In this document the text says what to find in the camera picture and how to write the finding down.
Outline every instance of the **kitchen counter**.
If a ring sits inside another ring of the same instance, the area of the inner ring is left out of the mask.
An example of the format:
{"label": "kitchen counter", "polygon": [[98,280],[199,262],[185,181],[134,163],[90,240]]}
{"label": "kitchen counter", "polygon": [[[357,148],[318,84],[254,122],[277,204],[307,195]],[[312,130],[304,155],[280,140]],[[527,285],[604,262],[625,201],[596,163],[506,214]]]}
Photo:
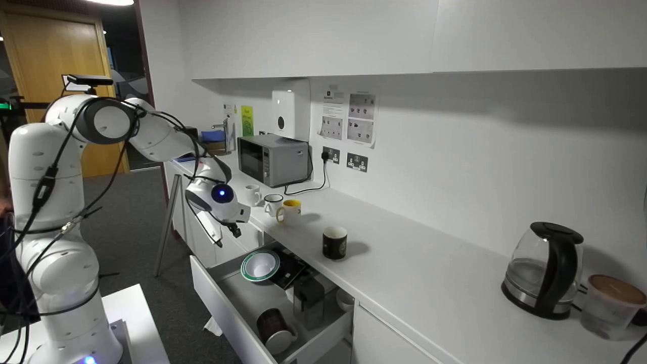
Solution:
{"label": "kitchen counter", "polygon": [[[281,191],[238,173],[235,160],[225,161],[233,166],[231,184],[237,195],[242,195],[245,186]],[[296,198],[304,203],[301,225],[277,225],[262,206],[253,206],[251,225],[438,362],[611,364],[621,362],[640,338],[640,331],[629,331],[621,342],[602,340],[581,326],[577,311],[565,322],[550,322],[518,310],[501,293],[510,256],[329,187]],[[321,230],[327,225],[349,230],[348,255],[342,261],[321,255]],[[647,348],[640,350],[633,362],[647,362]]]}

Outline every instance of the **wall-mounted dispenser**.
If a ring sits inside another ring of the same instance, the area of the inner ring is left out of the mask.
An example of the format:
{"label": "wall-mounted dispenser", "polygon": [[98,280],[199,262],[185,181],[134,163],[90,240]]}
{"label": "wall-mounted dispenser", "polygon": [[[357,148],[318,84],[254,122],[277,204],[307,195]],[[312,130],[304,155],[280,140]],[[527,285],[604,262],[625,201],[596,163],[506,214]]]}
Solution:
{"label": "wall-mounted dispenser", "polygon": [[309,140],[309,79],[277,84],[271,103],[271,133]]}

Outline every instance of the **kettle handle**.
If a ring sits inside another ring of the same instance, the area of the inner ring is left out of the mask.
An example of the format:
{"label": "kettle handle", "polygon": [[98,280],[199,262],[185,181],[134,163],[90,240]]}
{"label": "kettle handle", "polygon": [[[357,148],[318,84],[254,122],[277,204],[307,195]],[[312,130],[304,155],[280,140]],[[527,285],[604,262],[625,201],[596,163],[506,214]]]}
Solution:
{"label": "kettle handle", "polygon": [[550,247],[548,264],[547,264],[545,282],[536,301],[536,308],[540,311],[554,310],[554,306],[571,289],[579,271],[579,252],[574,248],[574,243],[565,239],[548,239],[548,247]]}

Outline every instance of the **microwave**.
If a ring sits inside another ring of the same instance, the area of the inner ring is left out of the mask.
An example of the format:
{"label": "microwave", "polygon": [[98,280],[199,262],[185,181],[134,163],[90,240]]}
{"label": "microwave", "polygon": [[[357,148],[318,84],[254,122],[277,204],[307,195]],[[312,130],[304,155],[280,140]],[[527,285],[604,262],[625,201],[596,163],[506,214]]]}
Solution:
{"label": "microwave", "polygon": [[241,171],[268,186],[304,181],[309,177],[309,166],[309,143],[304,140],[271,133],[238,137]]}

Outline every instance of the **wall socket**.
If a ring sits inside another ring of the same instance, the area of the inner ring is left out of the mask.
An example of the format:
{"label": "wall socket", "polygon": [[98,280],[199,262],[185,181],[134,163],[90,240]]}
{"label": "wall socket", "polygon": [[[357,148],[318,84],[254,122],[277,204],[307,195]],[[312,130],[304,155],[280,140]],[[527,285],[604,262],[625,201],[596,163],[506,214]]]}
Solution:
{"label": "wall socket", "polygon": [[364,122],[364,119],[348,119],[348,140],[372,141],[372,126],[375,122]]}
{"label": "wall socket", "polygon": [[329,155],[329,161],[339,163],[342,160],[339,150],[325,145],[323,151]]}
{"label": "wall socket", "polygon": [[349,169],[361,169],[361,171],[368,171],[368,155],[361,155],[361,154],[348,154],[345,157],[345,166]]}
{"label": "wall socket", "polygon": [[368,93],[351,93],[348,117],[375,119],[376,96]]}
{"label": "wall socket", "polygon": [[321,136],[342,140],[344,122],[337,117],[321,117]]}

